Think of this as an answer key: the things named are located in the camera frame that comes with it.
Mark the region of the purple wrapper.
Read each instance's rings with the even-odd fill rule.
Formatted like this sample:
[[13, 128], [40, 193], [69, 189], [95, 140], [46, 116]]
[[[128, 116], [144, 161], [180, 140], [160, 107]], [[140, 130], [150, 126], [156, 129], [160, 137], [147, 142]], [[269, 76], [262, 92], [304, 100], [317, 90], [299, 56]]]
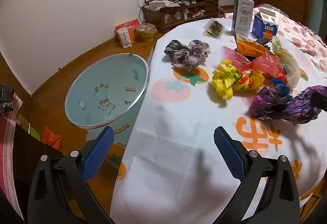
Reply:
[[314, 92], [326, 96], [326, 87], [309, 87], [292, 97], [290, 94], [282, 96], [276, 88], [265, 86], [255, 96], [249, 111], [261, 120], [284, 119], [294, 125], [306, 124], [317, 119], [322, 111], [311, 104], [310, 99]]

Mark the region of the red blue snack wrapper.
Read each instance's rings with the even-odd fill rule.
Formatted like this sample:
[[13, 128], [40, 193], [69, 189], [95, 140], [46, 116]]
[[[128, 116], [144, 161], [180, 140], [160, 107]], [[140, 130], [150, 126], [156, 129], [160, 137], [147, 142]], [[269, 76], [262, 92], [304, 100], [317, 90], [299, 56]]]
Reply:
[[249, 61], [245, 56], [239, 54], [229, 47], [222, 46], [222, 57], [232, 62], [232, 65], [241, 72], [257, 71], [271, 79], [283, 80], [288, 84], [286, 74], [277, 56], [264, 52], [260, 57]]

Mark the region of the black ribbed wrapper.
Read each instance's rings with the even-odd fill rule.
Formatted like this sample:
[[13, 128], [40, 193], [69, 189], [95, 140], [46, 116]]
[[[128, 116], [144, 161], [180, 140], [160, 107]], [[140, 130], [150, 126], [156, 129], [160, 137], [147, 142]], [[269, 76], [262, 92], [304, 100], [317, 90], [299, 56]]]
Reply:
[[264, 46], [265, 48], [269, 49], [269, 47], [268, 47], [268, 43], [270, 42], [269, 38], [262, 37], [262, 38], [257, 39], [255, 42]]

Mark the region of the orange snack packet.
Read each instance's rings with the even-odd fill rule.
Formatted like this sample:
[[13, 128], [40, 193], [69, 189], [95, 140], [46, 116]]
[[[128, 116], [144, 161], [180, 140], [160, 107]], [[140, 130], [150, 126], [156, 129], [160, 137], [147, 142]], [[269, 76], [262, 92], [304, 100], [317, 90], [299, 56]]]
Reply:
[[236, 52], [246, 57], [258, 58], [264, 53], [272, 55], [273, 53], [262, 44], [253, 41], [240, 33], [235, 33]]

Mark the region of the light blue trash bin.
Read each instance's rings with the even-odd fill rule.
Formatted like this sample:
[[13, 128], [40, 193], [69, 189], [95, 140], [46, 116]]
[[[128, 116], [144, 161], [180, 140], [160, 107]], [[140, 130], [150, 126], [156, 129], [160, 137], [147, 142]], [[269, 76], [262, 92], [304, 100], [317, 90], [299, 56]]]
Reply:
[[86, 68], [65, 98], [65, 115], [94, 140], [104, 127], [115, 134], [114, 144], [126, 148], [149, 83], [150, 68], [136, 54], [116, 54]]

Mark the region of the clear yellowish plastic bag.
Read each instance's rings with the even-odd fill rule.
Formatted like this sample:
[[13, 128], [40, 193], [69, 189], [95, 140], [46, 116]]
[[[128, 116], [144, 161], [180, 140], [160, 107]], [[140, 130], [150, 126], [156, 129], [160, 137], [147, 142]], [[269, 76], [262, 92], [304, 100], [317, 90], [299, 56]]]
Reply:
[[301, 73], [294, 56], [282, 46], [280, 39], [275, 35], [272, 37], [272, 50], [274, 55], [279, 58], [280, 64], [286, 72], [289, 86], [296, 88]]

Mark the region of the orange paper on floor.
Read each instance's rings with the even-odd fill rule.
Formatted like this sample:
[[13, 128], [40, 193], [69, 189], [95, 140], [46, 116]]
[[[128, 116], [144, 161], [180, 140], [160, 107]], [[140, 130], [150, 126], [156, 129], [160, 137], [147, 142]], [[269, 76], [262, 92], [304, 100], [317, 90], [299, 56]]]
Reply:
[[49, 145], [50, 147], [61, 151], [62, 136], [54, 134], [48, 126], [44, 126], [44, 133], [41, 135], [41, 142], [43, 144]]

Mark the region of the red striped cloth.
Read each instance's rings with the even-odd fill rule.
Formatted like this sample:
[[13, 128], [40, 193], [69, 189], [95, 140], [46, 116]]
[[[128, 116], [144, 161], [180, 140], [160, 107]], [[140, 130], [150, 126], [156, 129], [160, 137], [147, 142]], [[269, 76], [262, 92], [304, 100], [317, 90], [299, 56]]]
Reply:
[[13, 176], [13, 145], [16, 128], [16, 117], [22, 106], [22, 100], [13, 95], [13, 111], [5, 112], [1, 116], [1, 190], [3, 191], [9, 204], [21, 219], [24, 219], [15, 189], [15, 180]]

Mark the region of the blue Look milk carton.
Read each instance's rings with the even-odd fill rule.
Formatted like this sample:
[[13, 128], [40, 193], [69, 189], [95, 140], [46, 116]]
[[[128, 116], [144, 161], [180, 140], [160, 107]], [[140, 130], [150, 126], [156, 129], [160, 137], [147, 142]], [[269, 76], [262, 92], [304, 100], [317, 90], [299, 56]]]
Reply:
[[278, 31], [279, 21], [276, 12], [259, 8], [259, 12], [254, 15], [252, 32], [259, 38], [267, 38], [272, 40]]

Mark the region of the yellow crumpled wrapper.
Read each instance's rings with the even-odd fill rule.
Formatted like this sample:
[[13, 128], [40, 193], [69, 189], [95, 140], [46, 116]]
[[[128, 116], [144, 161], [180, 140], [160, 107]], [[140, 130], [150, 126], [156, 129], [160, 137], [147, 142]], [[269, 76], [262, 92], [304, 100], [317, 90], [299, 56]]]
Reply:
[[256, 91], [265, 81], [261, 72], [243, 74], [229, 59], [224, 59], [213, 71], [211, 84], [215, 92], [224, 100], [230, 100], [234, 91]]

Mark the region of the white printed tablecloth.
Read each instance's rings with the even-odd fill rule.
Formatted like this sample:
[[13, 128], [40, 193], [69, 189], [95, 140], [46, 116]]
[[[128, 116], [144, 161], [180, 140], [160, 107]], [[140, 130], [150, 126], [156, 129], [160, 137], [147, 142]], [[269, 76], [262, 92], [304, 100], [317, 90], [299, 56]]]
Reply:
[[[203, 35], [205, 22], [181, 25], [156, 43], [146, 96], [132, 130], [115, 184], [110, 215], [116, 223], [212, 223], [240, 184], [228, 170], [213, 134], [222, 126], [261, 156], [288, 157], [300, 204], [326, 171], [326, 113], [307, 124], [262, 122], [251, 117], [252, 92], [222, 100], [211, 84], [221, 47], [235, 47], [231, 20], [219, 39]], [[194, 78], [182, 78], [164, 54], [173, 40], [194, 39], [211, 52]]]

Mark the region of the grey pink crumpled wrapper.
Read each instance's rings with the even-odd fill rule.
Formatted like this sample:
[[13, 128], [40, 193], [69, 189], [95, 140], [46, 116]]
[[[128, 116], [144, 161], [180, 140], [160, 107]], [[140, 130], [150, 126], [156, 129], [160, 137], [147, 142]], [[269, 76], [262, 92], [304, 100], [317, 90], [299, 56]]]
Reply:
[[208, 43], [200, 40], [192, 40], [188, 45], [178, 40], [172, 40], [164, 49], [164, 53], [170, 58], [176, 68], [191, 70], [205, 62], [211, 52]]

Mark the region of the wooden TV cabinet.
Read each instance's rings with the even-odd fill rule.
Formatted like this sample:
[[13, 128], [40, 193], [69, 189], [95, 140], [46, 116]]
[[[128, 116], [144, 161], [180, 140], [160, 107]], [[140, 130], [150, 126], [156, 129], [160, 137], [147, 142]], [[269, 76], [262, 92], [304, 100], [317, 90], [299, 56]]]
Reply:
[[181, 24], [218, 17], [219, 0], [154, 0], [142, 11], [145, 22], [166, 33]]

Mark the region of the red white cardboard box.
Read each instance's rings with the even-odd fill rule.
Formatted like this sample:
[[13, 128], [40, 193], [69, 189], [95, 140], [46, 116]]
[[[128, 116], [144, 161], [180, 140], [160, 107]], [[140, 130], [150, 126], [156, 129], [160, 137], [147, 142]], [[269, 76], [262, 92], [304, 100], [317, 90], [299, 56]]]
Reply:
[[139, 25], [139, 21], [134, 19], [115, 27], [115, 32], [123, 48], [129, 48], [134, 45], [136, 28]]

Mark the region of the yellow lidded plastic tub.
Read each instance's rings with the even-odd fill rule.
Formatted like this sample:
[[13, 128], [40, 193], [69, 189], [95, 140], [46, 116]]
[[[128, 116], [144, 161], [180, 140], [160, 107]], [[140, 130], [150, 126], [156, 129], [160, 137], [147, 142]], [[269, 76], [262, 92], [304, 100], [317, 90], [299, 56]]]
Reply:
[[140, 41], [148, 42], [155, 39], [157, 29], [153, 24], [143, 23], [136, 28], [136, 32]]

